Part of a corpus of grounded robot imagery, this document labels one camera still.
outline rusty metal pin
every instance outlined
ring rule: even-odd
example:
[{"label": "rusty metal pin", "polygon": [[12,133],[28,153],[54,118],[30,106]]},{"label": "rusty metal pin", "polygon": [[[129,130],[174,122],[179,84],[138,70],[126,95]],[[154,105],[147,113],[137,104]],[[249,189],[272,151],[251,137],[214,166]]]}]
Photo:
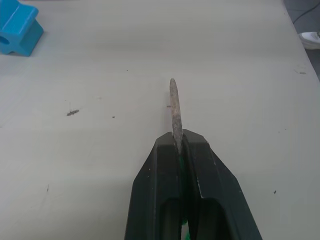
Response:
[{"label": "rusty metal pin", "polygon": [[176,81],[171,78],[170,80],[170,104],[171,104],[171,118],[172,118],[172,133],[176,142],[179,155],[182,154],[182,139],[183,129],[181,121],[179,95]]}]

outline hole in blue block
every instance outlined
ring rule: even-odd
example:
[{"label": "hole in blue block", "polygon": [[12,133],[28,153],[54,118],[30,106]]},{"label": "hole in blue block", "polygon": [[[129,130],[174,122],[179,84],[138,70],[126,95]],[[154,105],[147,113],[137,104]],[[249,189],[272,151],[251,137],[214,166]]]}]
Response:
[{"label": "hole in blue block", "polygon": [[10,42],[6,38],[4,38],[3,36],[0,36],[0,43],[8,45]]}]

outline black cable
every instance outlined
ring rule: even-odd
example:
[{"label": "black cable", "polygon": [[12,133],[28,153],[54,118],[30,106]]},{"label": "black cable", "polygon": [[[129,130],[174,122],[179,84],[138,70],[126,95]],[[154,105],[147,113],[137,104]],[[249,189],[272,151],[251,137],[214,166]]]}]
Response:
[{"label": "black cable", "polygon": [[302,16],[306,15],[307,13],[310,13],[311,11],[313,11],[314,9],[316,9],[318,6],[320,5],[320,1],[312,8],[310,8],[309,10],[305,11],[304,13],[302,13],[300,16],[298,16],[294,21],[293,24],[295,24],[295,22],[301,18]]}]

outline blue plastic block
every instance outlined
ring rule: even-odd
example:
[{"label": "blue plastic block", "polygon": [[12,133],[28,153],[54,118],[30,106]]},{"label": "blue plastic block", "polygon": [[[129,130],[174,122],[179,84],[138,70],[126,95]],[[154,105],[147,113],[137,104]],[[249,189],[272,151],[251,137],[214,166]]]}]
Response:
[{"label": "blue plastic block", "polygon": [[44,30],[38,9],[17,0],[0,0],[0,51],[30,56]]}]

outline table surface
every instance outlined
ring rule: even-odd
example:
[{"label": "table surface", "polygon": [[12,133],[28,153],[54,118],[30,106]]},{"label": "table surface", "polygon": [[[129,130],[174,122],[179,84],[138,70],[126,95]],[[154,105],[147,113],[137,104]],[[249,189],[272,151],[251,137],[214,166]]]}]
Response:
[{"label": "table surface", "polygon": [[170,78],[262,238],[318,239],[320,83],[282,1],[26,3],[45,33],[0,55],[0,239],[122,240]]}]

